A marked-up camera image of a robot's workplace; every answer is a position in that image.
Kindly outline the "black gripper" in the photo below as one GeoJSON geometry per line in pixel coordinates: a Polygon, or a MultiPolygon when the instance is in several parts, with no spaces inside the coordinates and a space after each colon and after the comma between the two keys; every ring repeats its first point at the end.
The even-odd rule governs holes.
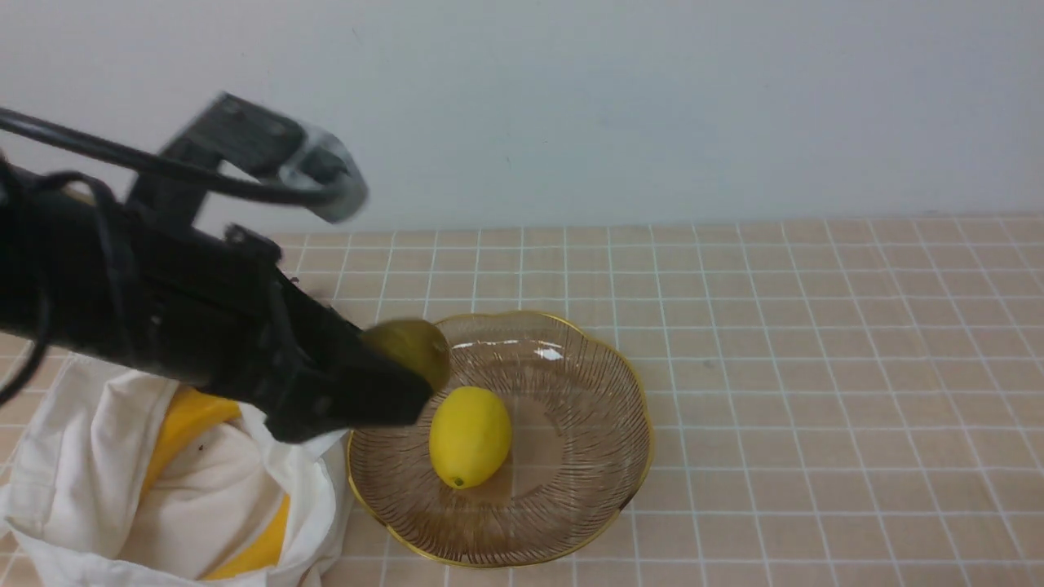
{"type": "Polygon", "coordinates": [[[433,395],[361,328],[304,294],[271,239],[231,226],[147,239],[147,371],[257,408],[276,441],[413,425],[433,395]]]}

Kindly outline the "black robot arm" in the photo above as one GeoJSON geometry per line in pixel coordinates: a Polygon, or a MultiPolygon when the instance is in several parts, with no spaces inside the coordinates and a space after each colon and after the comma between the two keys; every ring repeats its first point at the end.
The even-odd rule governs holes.
{"type": "Polygon", "coordinates": [[[433,395],[361,330],[280,269],[282,249],[233,224],[226,238],[162,227],[78,172],[2,164],[2,331],[257,408],[276,441],[413,425],[433,395]]]}

